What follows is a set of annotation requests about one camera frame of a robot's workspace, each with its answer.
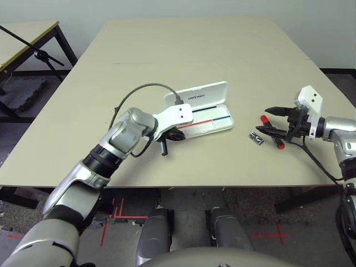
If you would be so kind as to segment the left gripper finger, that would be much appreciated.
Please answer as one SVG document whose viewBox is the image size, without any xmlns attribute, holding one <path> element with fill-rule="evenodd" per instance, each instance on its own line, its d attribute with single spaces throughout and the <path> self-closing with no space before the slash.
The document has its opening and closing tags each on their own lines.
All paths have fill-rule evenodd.
<svg viewBox="0 0 356 267">
<path fill-rule="evenodd" d="M 170 140 L 171 141 L 182 141 L 185 140 L 185 134 L 179 129 L 171 129 L 170 130 Z"/>
</svg>

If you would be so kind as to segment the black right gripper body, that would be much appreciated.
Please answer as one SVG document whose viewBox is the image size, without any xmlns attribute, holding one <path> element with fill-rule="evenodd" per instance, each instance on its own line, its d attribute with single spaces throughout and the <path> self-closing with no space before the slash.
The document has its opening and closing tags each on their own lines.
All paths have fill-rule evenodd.
<svg viewBox="0 0 356 267">
<path fill-rule="evenodd" d="M 287 118 L 287 122 L 289 123 L 287 139 L 309 136 L 311 123 L 308 122 L 308 111 L 306 107 L 295 107 L 291 109 Z"/>
</svg>

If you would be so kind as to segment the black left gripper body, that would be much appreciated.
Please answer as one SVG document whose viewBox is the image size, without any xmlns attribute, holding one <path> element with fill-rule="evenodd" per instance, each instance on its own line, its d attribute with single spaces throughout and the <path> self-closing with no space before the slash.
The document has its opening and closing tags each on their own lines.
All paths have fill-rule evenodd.
<svg viewBox="0 0 356 267">
<path fill-rule="evenodd" d="M 173 131 L 168 130 L 164 132 L 161 137 L 160 137 L 160 144 L 161 144 L 161 155 L 162 156 L 167 156 L 168 155 L 168 149 L 167 149 L 167 140 L 172 140 L 173 137 Z"/>
</svg>

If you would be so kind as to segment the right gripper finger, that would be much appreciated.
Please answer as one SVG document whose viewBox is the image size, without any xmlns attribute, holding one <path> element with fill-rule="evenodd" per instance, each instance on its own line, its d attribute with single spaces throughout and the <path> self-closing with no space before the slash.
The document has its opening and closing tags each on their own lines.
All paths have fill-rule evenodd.
<svg viewBox="0 0 356 267">
<path fill-rule="evenodd" d="M 256 126 L 255 128 L 261 133 L 272 137 L 287 137 L 288 135 L 287 131 L 277 129 L 272 126 Z"/>
<path fill-rule="evenodd" d="M 270 107 L 265 109 L 265 112 L 270 113 L 274 116 L 290 116 L 290 114 L 292 113 L 292 108 Z"/>
</svg>

